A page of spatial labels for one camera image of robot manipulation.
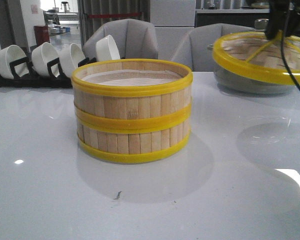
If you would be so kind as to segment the black gripper finger holding lid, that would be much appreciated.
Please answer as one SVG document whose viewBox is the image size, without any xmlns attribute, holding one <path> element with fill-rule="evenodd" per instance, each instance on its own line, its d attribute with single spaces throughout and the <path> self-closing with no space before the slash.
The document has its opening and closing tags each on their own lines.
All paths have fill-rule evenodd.
<svg viewBox="0 0 300 240">
<path fill-rule="evenodd" d="M 269 21 L 265 28 L 268 40 L 279 31 L 285 37 L 293 35 L 300 26 L 300 0 L 269 0 Z"/>
</svg>

